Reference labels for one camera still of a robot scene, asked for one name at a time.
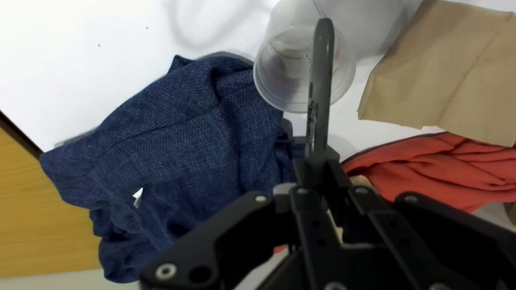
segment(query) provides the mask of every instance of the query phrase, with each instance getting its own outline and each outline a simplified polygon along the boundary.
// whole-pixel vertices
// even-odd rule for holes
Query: tan fabric
[[[361,119],[516,143],[516,17],[427,0],[372,71]]]

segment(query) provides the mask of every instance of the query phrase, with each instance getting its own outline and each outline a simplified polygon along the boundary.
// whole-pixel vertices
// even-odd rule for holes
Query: orange fabric
[[[359,153],[343,164],[366,175],[393,201],[419,191],[462,211],[516,201],[516,148],[485,145],[453,133],[419,135]]]

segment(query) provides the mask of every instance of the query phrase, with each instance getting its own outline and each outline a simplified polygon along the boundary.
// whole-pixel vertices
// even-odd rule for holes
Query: white table
[[[117,104],[166,72],[174,55],[257,51],[277,0],[17,0],[0,9],[0,109],[43,151],[93,129]],[[461,0],[516,9],[512,0]],[[328,142],[341,158],[416,130],[357,121],[366,79],[380,59],[361,59],[351,88],[332,106]],[[296,135],[303,114],[285,114]]]

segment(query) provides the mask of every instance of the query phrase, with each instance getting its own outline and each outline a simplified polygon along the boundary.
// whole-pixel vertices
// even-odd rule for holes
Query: blue cloth
[[[104,277],[130,282],[238,195],[291,180],[291,150],[282,113],[253,85],[249,61],[175,56],[166,75],[40,164],[64,201],[90,209]]]

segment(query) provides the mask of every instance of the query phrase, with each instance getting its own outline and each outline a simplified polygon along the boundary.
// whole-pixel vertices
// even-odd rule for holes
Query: wooden surface
[[[87,211],[61,201],[37,159],[0,129],[0,277],[95,269]]]

